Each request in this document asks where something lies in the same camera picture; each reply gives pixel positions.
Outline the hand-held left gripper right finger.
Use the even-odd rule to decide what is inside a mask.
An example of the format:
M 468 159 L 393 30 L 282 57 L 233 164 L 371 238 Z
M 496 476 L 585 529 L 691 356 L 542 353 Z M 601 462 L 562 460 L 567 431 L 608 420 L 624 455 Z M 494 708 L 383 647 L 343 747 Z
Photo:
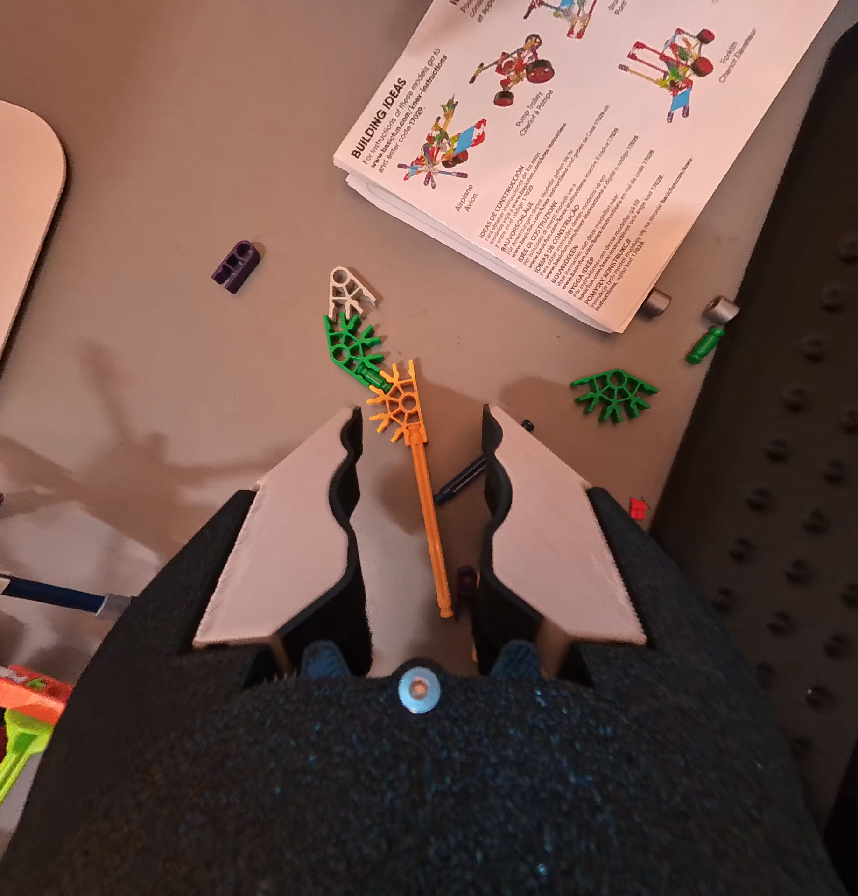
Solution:
M 480 641 L 534 641 L 543 622 L 570 641 L 647 637 L 589 496 L 589 483 L 501 408 L 482 416 L 484 498 L 473 622 Z

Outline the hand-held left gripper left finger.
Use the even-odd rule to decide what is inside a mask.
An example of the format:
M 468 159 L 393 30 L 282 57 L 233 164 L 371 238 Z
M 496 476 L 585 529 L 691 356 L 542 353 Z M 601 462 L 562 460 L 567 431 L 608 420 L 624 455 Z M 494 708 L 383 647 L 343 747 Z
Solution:
M 361 409 L 345 407 L 261 478 L 194 647 L 371 647 L 351 525 L 362 451 Z

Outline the orange rod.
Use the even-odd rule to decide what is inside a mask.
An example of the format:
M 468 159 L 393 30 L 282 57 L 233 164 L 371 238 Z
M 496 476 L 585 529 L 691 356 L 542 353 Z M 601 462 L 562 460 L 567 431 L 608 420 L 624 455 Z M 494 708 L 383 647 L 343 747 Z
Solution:
M 423 527 L 433 572 L 437 605 L 441 618 L 450 619 L 453 617 L 452 602 L 438 529 L 432 484 L 424 450 L 426 439 L 421 426 L 417 423 L 408 425 L 407 438 L 408 447 L 412 454 L 415 480 L 423 514 Z

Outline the green fan connector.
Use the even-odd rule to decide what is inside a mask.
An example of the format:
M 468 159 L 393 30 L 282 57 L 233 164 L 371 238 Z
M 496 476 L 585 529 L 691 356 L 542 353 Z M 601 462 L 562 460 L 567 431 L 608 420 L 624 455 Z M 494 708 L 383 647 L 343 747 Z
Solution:
M 374 335 L 373 327 L 363 329 L 362 316 L 344 314 L 336 319 L 323 316 L 323 325 L 328 353 L 333 363 L 355 375 L 359 368 L 378 370 L 384 361 L 384 354 L 379 351 L 380 337 Z
M 582 404 L 586 415 L 598 411 L 600 423 L 620 423 L 624 416 L 636 419 L 649 409 L 647 400 L 659 389 L 622 368 L 605 370 L 594 375 L 581 377 L 569 384 L 570 389 L 578 389 L 575 403 Z

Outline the pale grey small connector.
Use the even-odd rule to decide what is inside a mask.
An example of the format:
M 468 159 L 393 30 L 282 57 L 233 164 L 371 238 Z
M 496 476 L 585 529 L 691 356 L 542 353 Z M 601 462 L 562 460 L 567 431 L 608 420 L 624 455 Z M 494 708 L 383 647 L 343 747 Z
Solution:
M 330 301 L 327 316 L 332 321 L 362 317 L 365 307 L 377 308 L 377 300 L 362 281 L 347 267 L 339 265 L 330 274 Z

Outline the white instruction booklet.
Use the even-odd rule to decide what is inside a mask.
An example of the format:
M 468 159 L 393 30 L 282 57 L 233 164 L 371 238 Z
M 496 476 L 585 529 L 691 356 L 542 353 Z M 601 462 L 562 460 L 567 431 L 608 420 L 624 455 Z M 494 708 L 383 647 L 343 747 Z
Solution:
M 622 332 L 836 6 L 434 2 L 333 161 L 374 205 Z

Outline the dark blue rod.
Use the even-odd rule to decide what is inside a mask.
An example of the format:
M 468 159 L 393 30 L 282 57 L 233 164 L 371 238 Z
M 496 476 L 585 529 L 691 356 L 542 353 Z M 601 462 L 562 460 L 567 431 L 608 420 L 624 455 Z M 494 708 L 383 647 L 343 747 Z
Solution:
M 492 484 L 490 486 L 492 504 L 490 507 L 494 512 L 501 508 L 510 509 L 513 503 L 512 477 L 506 471 L 499 456 L 499 451 L 503 444 L 503 436 L 504 430 L 500 421 L 491 413 L 485 414 L 482 430 L 483 453 L 433 495 L 435 506 L 439 507 L 448 503 L 462 493 L 468 485 L 477 480 L 479 476 L 486 475 L 487 467 L 490 464 L 492 468 Z

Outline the colourful construction toy model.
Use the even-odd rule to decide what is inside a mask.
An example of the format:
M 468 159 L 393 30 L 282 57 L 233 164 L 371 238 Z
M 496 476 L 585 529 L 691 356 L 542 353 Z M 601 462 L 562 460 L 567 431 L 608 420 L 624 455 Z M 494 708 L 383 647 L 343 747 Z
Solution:
M 16 577 L 0 568 L 0 596 L 87 612 L 110 622 L 131 598 Z M 73 686 L 29 666 L 0 665 L 0 858 L 15 833 L 42 755 Z

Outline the white metal stand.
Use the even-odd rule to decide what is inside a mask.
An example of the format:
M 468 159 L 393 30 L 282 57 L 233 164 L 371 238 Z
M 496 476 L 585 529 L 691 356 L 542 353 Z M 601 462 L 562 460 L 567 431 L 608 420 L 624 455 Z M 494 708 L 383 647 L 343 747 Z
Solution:
M 66 161 L 38 115 L 0 100 L 0 358 L 60 201 Z

